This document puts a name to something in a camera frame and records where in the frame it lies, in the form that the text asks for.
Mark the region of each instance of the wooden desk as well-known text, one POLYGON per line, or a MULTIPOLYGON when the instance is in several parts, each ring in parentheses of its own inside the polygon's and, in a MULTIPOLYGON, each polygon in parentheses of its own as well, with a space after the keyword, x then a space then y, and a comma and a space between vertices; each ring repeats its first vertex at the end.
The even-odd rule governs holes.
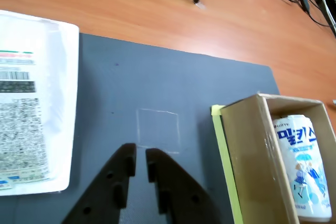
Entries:
POLYGON ((284 0, 202 1, 206 9, 191 0, 0 0, 0 9, 74 23, 83 33, 269 65, 281 94, 336 99, 330 29, 284 0))

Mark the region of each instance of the white package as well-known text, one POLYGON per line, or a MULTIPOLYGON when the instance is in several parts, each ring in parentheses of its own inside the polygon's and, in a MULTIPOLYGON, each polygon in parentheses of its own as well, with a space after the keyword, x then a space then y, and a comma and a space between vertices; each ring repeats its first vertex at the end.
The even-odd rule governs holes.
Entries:
POLYGON ((79 28, 0 10, 0 196, 68 187, 79 28))
POLYGON ((327 180, 310 119, 304 115, 289 115, 273 120, 273 125, 299 219, 329 221, 327 180))

